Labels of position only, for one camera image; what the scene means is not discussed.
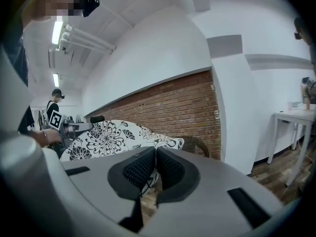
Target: table leg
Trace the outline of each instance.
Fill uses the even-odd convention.
[[[272,137],[272,143],[271,143],[271,146],[270,146],[270,153],[269,153],[269,158],[268,158],[268,161],[267,163],[270,164],[272,159],[273,159],[273,154],[275,152],[275,149],[276,149],[276,142],[277,142],[277,121],[278,121],[278,118],[276,115],[274,115],[274,131],[273,131],[273,137]]]
[[[298,156],[297,162],[294,166],[294,168],[291,171],[290,177],[288,178],[286,185],[290,186],[295,177],[297,176],[298,172],[300,171],[301,165],[303,163],[306,151],[307,151],[307,146],[308,142],[310,141],[310,136],[311,136],[311,129],[312,129],[312,122],[307,121],[306,124],[306,130],[305,130],[305,136],[304,136],[304,142],[302,145],[302,150],[300,152],[300,155]]]
[[[295,128],[294,128],[294,141],[293,141],[293,144],[292,144],[292,150],[295,150],[296,148],[296,143],[297,143],[297,133],[298,133],[298,124],[294,124],[295,125]]]

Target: fluorescent light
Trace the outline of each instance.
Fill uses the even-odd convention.
[[[55,87],[59,87],[58,74],[53,74]]]
[[[59,36],[60,36],[61,29],[63,27],[63,23],[64,23],[63,21],[56,21],[55,22],[54,31],[53,31],[53,37],[51,38],[51,42],[53,44],[58,45]]]

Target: floral patterned cushion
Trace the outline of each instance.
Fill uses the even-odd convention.
[[[60,161],[80,160],[120,154],[139,147],[166,146],[182,149],[183,139],[151,132],[135,123],[123,120],[107,120],[93,125],[93,128],[82,133],[66,149]],[[142,191],[144,195],[158,179],[157,171],[151,175]]]

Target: bracelet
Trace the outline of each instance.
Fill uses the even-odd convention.
[[[42,131],[43,131],[43,133],[44,133],[44,135],[45,135],[45,137],[46,137],[47,144],[49,145],[49,140],[48,140],[48,137],[47,137],[47,135],[46,135],[45,131],[44,131],[44,130],[42,130]]]

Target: wicker chair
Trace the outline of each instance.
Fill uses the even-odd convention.
[[[180,138],[184,139],[184,145],[182,150],[189,153],[195,153],[195,147],[197,146],[204,152],[204,156],[210,158],[209,151],[207,146],[200,139],[193,136],[181,136]]]

